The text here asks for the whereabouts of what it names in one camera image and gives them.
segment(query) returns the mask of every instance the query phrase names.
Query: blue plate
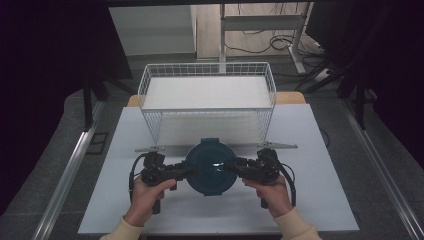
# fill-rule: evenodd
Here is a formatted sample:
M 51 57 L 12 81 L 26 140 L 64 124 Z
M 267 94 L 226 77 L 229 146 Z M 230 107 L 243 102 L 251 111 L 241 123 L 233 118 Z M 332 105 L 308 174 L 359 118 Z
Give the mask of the blue plate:
M 237 179 L 237 174 L 223 171 L 223 163 L 234 163 L 236 155 L 218 138 L 202 139 L 186 157 L 187 166 L 197 167 L 197 174 L 187 177 L 190 186 L 205 196 L 222 195 Z

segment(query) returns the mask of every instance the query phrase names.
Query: wire basket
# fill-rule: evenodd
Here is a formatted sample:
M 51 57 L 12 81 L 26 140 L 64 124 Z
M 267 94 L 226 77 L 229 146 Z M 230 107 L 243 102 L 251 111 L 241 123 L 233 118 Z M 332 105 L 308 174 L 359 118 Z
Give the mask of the wire basket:
M 262 143 L 275 106 L 268 63 L 149 64 L 138 102 L 156 145 Z

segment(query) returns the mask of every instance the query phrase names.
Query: metal rod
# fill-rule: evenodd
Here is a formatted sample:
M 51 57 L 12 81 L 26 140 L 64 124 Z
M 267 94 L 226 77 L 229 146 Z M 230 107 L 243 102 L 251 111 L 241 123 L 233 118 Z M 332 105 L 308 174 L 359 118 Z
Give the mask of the metal rod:
M 424 239 L 424 232 L 421 224 L 418 222 L 418 219 L 410 207 L 408 201 L 400 191 L 397 186 L 395 180 L 390 175 L 386 165 L 384 164 L 384 160 L 381 158 L 377 149 L 374 147 L 371 139 L 369 138 L 367 132 L 361 128 L 361 126 L 356 122 L 355 117 L 353 115 L 353 109 L 350 106 L 349 100 L 343 100 L 343 107 L 346 116 L 349 119 L 350 124 L 354 132 L 356 133 L 362 147 L 368 155 L 368 158 L 371 164 L 374 167 L 378 177 L 383 184 L 387 195 L 392 201 L 396 211 L 398 212 L 403 224 L 405 225 L 406 230 L 408 231 L 411 239 L 419 240 Z
M 63 171 L 62 177 L 57 184 L 56 190 L 54 191 L 53 196 L 50 199 L 50 202 L 38 224 L 38 227 L 31 238 L 32 240 L 47 240 L 49 238 L 62 209 L 63 203 L 68 196 L 69 190 L 78 172 L 85 152 L 87 151 L 88 145 L 90 144 L 91 138 L 96 131 L 98 119 L 103 110 L 103 106 L 103 102 L 97 102 L 96 106 L 94 107 L 93 125 L 87 132 L 83 132 L 81 134 L 74 152 L 69 159 L 68 165 Z

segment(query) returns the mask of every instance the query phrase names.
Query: beige sleeve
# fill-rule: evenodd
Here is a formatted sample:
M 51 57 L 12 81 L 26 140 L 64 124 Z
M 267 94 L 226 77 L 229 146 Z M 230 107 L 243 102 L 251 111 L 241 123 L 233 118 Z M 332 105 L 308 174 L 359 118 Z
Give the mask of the beige sleeve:
M 126 223 L 123 218 L 121 218 L 121 222 L 115 230 L 108 235 L 101 237 L 100 240 L 137 240 L 142 232 L 142 227 L 131 226 Z
M 318 240 L 317 229 L 314 225 L 307 223 L 293 208 L 289 213 L 274 218 L 283 233 L 283 240 Z

